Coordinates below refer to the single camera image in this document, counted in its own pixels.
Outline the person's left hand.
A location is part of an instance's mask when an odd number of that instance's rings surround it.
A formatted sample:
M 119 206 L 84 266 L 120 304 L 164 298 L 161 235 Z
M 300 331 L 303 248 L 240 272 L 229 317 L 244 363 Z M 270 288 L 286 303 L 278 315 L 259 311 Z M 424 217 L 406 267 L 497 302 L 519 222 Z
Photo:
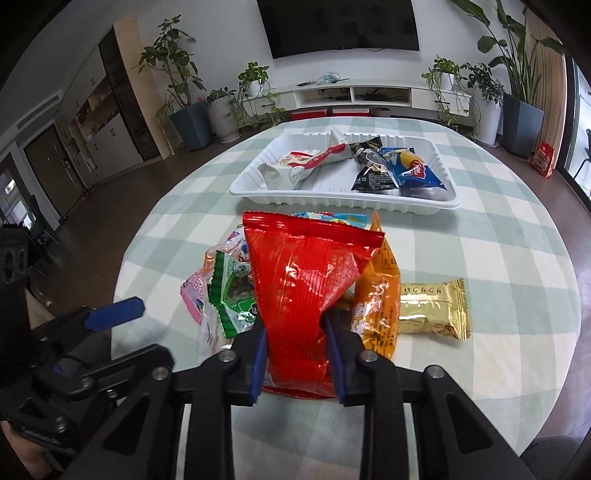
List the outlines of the person's left hand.
M 45 457 L 44 448 L 18 435 L 7 421 L 1 422 L 2 431 L 12 449 L 34 479 L 43 479 L 51 467 Z

